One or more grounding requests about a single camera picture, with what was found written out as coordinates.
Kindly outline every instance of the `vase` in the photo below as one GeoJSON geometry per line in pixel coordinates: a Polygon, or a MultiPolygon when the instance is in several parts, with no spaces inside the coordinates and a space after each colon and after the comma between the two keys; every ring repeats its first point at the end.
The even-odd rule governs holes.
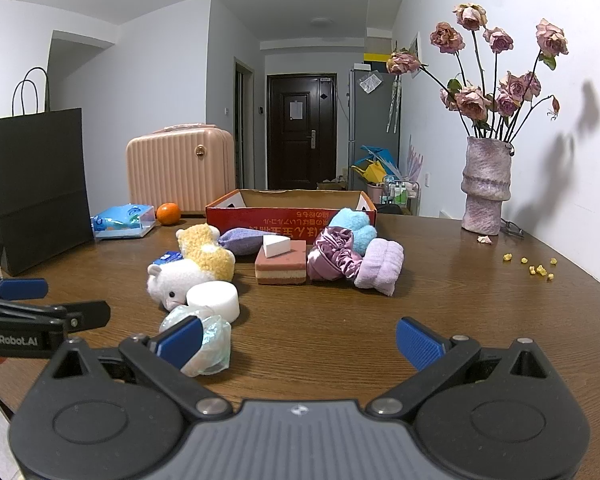
{"type": "Polygon", "coordinates": [[[462,227],[481,235],[500,232],[502,202],[511,198],[511,144],[467,137],[461,189],[466,193],[462,227]]]}

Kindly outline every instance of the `gray refrigerator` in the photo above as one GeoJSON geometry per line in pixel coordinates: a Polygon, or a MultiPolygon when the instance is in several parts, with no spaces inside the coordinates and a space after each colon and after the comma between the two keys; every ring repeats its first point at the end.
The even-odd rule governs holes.
{"type": "Polygon", "coordinates": [[[366,190],[364,179],[350,168],[357,160],[368,155],[360,146],[386,148],[396,165],[400,164],[400,117],[395,112],[397,104],[394,104],[394,113],[387,132],[394,81],[393,74],[366,70],[349,72],[349,189],[366,190]],[[381,83],[367,93],[360,86],[360,82],[372,73],[381,79],[381,83]]]}

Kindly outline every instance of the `brown layered block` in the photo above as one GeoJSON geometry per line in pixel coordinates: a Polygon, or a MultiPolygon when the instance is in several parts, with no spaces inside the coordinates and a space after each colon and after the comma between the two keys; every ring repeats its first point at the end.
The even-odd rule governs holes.
{"type": "Polygon", "coordinates": [[[272,258],[260,248],[255,264],[256,281],[262,285],[301,285],[306,281],[306,242],[291,240],[291,251],[272,258]]]}

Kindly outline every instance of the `tangerine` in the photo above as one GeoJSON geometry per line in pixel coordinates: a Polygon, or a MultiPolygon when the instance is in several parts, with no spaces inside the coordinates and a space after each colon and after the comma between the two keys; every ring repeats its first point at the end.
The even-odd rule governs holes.
{"type": "Polygon", "coordinates": [[[174,225],[180,220],[181,214],[182,212],[177,204],[167,202],[158,208],[155,217],[162,225],[174,225]]]}

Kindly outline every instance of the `scrunchie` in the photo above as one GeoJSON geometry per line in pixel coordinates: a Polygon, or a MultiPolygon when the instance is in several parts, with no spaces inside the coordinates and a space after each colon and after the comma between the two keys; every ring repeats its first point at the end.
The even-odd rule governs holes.
{"type": "Polygon", "coordinates": [[[362,256],[353,250],[353,232],[344,227],[326,227],[309,252],[306,273],[311,280],[333,281],[344,276],[355,279],[362,256]]]}

